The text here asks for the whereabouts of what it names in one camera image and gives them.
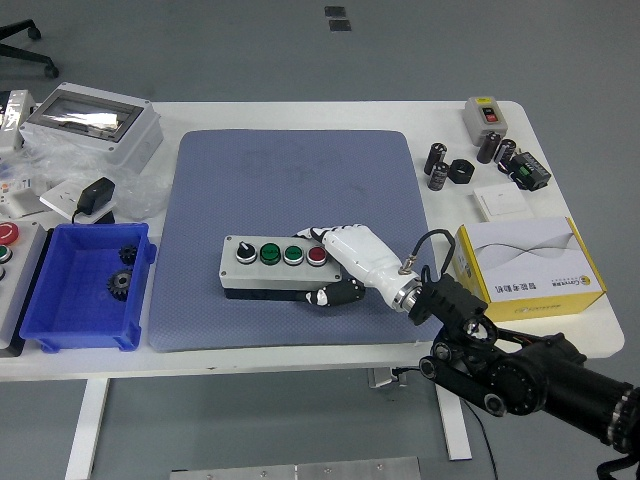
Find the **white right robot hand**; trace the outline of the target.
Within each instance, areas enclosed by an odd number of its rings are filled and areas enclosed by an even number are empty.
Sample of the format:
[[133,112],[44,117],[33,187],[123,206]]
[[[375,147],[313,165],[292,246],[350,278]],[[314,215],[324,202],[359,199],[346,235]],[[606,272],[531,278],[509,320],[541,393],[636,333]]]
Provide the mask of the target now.
[[422,283],[412,267],[417,254],[406,260],[398,256],[367,226],[355,224],[334,227],[312,227],[295,237],[314,239],[327,253],[365,287],[373,287],[392,309],[409,312],[414,306]]

